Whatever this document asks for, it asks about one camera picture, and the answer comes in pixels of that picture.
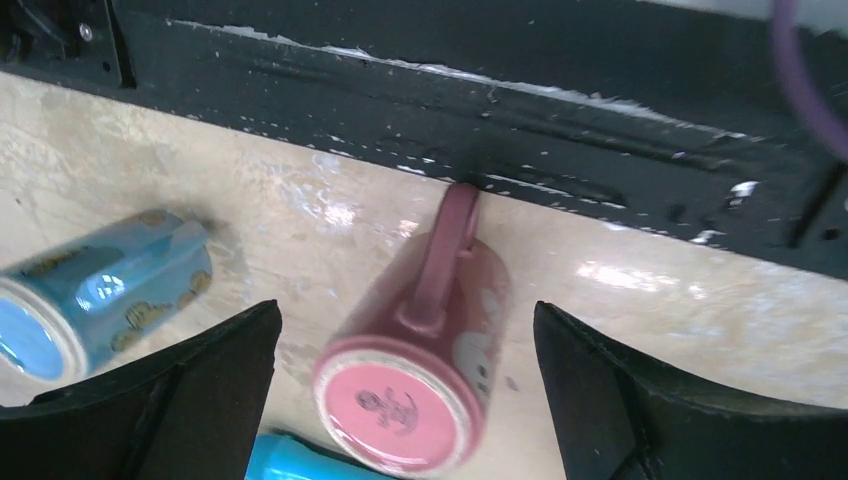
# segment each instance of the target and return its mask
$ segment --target scratched black surface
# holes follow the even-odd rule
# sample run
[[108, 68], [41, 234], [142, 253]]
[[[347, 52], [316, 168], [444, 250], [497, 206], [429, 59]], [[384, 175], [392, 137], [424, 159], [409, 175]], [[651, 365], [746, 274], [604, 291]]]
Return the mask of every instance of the scratched black surface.
[[[424, 11], [367, 1], [352, 13], [340, 2], [321, 2], [320, 10], [313, 3], [122, 2], [116, 14], [135, 89], [86, 84], [55, 65], [2, 68], [675, 238], [714, 230], [721, 234], [708, 243], [717, 248], [848, 277], [844, 169], [789, 114], [771, 75], [764, 23], [618, 0], [530, 2], [533, 25], [516, 23], [525, 13], [500, 1], [491, 6], [497, 15], [487, 9], [478, 17], [446, 2]], [[602, 22], [593, 8], [604, 5], [611, 10]], [[618, 16], [634, 19], [615, 40], [605, 37]], [[468, 27], [462, 34], [450, 27], [460, 19]], [[315, 46], [359, 46], [382, 58], [634, 99], [681, 122], [185, 21], [249, 25]], [[561, 28], [589, 35], [595, 23], [594, 42]], [[543, 33], [521, 34], [519, 26]], [[487, 37], [475, 36], [483, 30]], [[483, 45], [493, 38], [523, 47]], [[838, 94], [837, 80], [848, 77], [845, 42], [805, 39], [817, 80]], [[745, 181], [759, 182], [754, 194], [734, 198], [731, 188]]]

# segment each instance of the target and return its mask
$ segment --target marble surface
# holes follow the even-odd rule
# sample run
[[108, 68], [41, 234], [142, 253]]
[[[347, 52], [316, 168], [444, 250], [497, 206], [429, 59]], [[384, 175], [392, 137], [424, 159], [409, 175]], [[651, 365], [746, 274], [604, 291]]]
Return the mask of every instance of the marble surface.
[[[264, 428], [321, 443], [309, 372], [322, 345], [445, 183], [0, 74], [0, 264], [156, 206], [215, 225], [205, 297], [117, 364], [276, 298], [284, 315]], [[848, 408], [848, 284], [485, 194], [479, 238], [515, 309], [473, 460], [451, 479], [564, 478], [532, 312], [604, 333], [737, 388]], [[0, 368], [0, 404], [37, 388]]]

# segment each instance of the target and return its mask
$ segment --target screw head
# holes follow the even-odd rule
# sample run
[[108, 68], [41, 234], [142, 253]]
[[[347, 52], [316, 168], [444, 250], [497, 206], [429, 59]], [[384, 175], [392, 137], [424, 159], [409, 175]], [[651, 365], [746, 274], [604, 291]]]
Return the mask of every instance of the screw head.
[[85, 23], [80, 23], [80, 38], [86, 42], [90, 42], [94, 38], [94, 32]]

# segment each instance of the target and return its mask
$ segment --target purple cable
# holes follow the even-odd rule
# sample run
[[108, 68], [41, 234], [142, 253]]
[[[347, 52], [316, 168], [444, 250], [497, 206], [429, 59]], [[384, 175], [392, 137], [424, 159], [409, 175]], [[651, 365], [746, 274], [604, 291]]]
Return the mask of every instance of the purple cable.
[[848, 130], [816, 91], [804, 64], [795, 26], [798, 0], [774, 0], [772, 48], [783, 92], [816, 138], [848, 162]]

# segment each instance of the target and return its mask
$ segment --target purple cord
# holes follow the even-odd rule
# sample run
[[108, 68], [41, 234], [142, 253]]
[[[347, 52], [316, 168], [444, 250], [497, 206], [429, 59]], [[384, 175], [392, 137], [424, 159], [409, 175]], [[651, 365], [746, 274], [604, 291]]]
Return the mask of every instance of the purple cord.
[[783, 92], [813, 135], [848, 162], [848, 130], [816, 91], [801, 54], [795, 26], [798, 0], [774, 0], [772, 48]]

